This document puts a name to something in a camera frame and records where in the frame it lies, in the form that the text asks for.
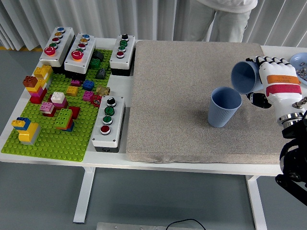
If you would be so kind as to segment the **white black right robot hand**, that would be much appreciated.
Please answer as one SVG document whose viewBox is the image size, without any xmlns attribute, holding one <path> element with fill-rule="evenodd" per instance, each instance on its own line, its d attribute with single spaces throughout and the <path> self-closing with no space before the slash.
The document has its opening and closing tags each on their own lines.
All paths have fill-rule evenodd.
<svg viewBox="0 0 307 230">
<path fill-rule="evenodd" d="M 293 104 L 300 101 L 302 91 L 296 69 L 284 58 L 256 57 L 246 61 L 256 64 L 264 94 L 251 92 L 247 98 L 255 106 L 275 109 L 276 119 L 292 113 L 304 113 L 303 108 L 294 108 Z"/>
</svg>

